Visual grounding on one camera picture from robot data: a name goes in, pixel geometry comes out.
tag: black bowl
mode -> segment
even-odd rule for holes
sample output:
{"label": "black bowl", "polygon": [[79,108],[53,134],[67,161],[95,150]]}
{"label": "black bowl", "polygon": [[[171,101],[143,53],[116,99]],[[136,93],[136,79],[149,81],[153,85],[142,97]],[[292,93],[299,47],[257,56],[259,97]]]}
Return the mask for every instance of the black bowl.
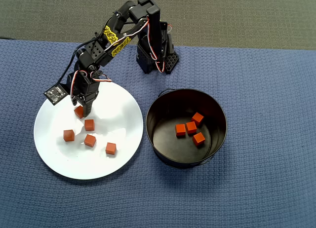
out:
{"label": "black bowl", "polygon": [[[205,143],[195,146],[187,133],[177,138],[175,125],[190,122],[198,112],[204,116],[197,128]],[[211,96],[194,89],[179,89],[158,97],[146,116],[146,131],[156,155],[166,164],[190,168],[210,161],[220,149],[227,134],[226,116]]]}

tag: gray carpet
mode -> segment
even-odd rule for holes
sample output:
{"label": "gray carpet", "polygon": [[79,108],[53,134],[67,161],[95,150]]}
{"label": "gray carpet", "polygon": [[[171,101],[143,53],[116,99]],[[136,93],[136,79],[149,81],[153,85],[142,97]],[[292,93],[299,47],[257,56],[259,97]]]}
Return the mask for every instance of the gray carpet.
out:
{"label": "gray carpet", "polygon": [[[125,1],[0,0],[0,36],[84,42]],[[175,45],[316,49],[316,0],[156,2]]]}

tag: robotic arm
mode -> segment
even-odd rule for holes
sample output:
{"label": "robotic arm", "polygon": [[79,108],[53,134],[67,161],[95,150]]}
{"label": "robotic arm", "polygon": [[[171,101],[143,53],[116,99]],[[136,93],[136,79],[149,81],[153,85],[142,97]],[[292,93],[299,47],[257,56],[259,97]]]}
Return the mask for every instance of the robotic arm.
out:
{"label": "robotic arm", "polygon": [[[135,25],[130,30],[121,33],[128,18]],[[67,95],[70,95],[74,106],[83,106],[83,116],[91,112],[92,103],[99,93],[102,81],[111,81],[100,70],[106,66],[135,36],[138,36],[136,61],[148,74],[152,70],[170,74],[179,61],[174,51],[171,35],[167,33],[167,22],[160,21],[160,8],[153,0],[138,0],[126,2],[110,17],[100,34],[76,48],[72,59],[58,82],[44,92],[53,105],[56,105]],[[75,70],[67,77],[67,83],[61,83],[75,55],[77,62]]]}

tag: wooden block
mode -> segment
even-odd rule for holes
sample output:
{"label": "wooden block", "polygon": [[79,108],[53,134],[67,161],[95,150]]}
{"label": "wooden block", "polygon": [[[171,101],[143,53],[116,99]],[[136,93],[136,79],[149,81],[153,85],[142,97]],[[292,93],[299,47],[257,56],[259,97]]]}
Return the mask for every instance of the wooden block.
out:
{"label": "wooden block", "polygon": [[203,115],[196,112],[196,114],[192,117],[191,121],[195,122],[196,126],[199,127],[199,125],[202,123],[203,118]]}
{"label": "wooden block", "polygon": [[96,141],[97,140],[94,136],[88,134],[84,140],[84,144],[86,144],[89,147],[93,147]]}
{"label": "wooden block", "polygon": [[71,142],[75,140],[75,132],[73,130],[64,130],[65,142]]}
{"label": "wooden block", "polygon": [[177,124],[176,125],[176,135],[177,135],[177,137],[186,135],[186,127],[184,124]]}
{"label": "wooden block", "polygon": [[200,146],[205,142],[205,137],[202,133],[198,133],[193,136],[193,142],[196,146]]}
{"label": "wooden block", "polygon": [[188,134],[194,134],[197,132],[197,126],[194,121],[187,123],[187,133]]}
{"label": "wooden block", "polygon": [[107,147],[105,148],[105,152],[111,155],[114,155],[116,150],[117,150],[117,145],[115,143],[108,143]]}
{"label": "wooden block", "polygon": [[84,128],[86,131],[94,131],[94,120],[93,119],[86,119],[84,121]]}
{"label": "wooden block", "polygon": [[78,118],[83,118],[83,107],[78,106],[77,108],[75,108],[75,114]]}

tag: blue fabric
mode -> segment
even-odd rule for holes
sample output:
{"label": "blue fabric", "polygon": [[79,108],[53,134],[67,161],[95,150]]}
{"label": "blue fabric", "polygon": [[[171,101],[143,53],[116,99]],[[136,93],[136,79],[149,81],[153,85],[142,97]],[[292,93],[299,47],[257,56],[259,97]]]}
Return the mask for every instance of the blue fabric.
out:
{"label": "blue fabric", "polygon": [[77,181],[39,157],[33,126],[76,43],[0,41],[0,227],[316,227],[316,51],[177,47],[169,76],[143,74],[136,46],[104,68],[143,116],[166,88],[223,107],[228,134],[210,163],[163,164],[144,131],[134,157]]}

